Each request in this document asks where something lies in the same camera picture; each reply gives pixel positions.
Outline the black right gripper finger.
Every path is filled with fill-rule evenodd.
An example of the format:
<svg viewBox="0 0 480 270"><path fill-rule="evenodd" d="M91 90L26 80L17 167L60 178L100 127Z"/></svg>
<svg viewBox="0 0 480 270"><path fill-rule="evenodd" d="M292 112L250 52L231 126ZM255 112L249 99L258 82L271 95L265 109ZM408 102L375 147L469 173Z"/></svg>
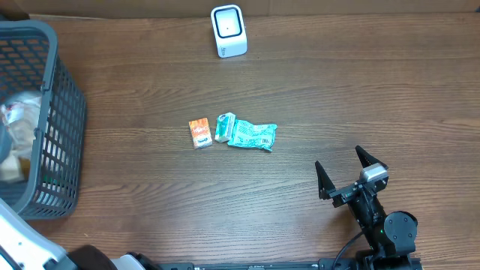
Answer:
<svg viewBox="0 0 480 270"><path fill-rule="evenodd" d="M318 178L319 198L321 200L330 200L332 198L331 194L336 191L336 187L318 160L315 162L315 168Z"/></svg>
<svg viewBox="0 0 480 270"><path fill-rule="evenodd" d="M358 155L358 159L361 162L363 168L369 167L374 164L382 165L386 170L389 168L385 163L375 158L373 155L369 154L365 151L360 145L355 147L356 154Z"/></svg>

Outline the teal packet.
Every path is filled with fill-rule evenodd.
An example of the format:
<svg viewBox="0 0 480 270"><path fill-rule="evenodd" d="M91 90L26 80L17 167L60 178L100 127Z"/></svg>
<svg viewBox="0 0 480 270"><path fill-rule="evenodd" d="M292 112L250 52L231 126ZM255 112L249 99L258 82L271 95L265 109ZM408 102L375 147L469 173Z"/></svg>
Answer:
<svg viewBox="0 0 480 270"><path fill-rule="evenodd" d="M227 142L228 146L244 149L262 149L272 151L275 144L276 124L251 124L245 120L236 120L232 138Z"/></svg>

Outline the Kleenex tissue pack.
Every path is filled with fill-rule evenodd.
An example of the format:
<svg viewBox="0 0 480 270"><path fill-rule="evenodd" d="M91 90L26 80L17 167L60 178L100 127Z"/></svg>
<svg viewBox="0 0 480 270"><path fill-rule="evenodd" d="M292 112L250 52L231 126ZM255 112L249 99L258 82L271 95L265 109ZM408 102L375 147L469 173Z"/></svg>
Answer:
<svg viewBox="0 0 480 270"><path fill-rule="evenodd" d="M236 115L232 112L221 114L217 117L217 127L214 139L219 143L225 143L232 139Z"/></svg>

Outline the orange tissue pack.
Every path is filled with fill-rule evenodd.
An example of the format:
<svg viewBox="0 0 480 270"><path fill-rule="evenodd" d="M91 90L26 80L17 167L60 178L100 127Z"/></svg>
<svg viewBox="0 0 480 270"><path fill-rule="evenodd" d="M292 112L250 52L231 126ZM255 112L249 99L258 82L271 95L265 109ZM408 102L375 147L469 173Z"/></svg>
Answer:
<svg viewBox="0 0 480 270"><path fill-rule="evenodd" d="M212 145L213 140L207 118L190 121L189 128L193 140L193 147L195 149L201 149Z"/></svg>

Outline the clear dried mushroom bag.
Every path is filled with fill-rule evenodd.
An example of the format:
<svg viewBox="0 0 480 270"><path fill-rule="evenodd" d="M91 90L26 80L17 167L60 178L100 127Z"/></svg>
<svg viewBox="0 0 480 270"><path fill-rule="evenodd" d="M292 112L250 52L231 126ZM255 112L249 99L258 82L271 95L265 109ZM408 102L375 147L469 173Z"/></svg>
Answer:
<svg viewBox="0 0 480 270"><path fill-rule="evenodd" d="M11 151L17 158L32 158L41 100L39 91L21 91L8 97L1 105L1 120L12 142Z"/></svg>

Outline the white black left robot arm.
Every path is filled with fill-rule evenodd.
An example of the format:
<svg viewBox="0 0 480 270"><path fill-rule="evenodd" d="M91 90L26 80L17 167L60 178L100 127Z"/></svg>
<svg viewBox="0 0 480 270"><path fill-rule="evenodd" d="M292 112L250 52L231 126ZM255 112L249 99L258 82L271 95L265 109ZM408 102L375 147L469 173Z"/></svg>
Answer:
<svg viewBox="0 0 480 270"><path fill-rule="evenodd" d="M110 259L92 245L71 252L42 236L1 201L1 270L143 270L159 266L137 255Z"/></svg>

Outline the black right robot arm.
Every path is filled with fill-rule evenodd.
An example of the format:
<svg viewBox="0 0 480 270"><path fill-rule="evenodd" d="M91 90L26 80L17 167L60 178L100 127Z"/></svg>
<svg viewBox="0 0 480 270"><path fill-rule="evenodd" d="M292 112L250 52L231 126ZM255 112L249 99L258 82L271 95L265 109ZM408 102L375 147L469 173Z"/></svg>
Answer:
<svg viewBox="0 0 480 270"><path fill-rule="evenodd" d="M362 170L353 184L337 189L319 161L315 162L319 198L337 208L347 205L361 232L334 259L318 261L319 269L422 270L416 250L418 220L407 211L386 214L377 194L387 187L388 166L361 146L355 147Z"/></svg>

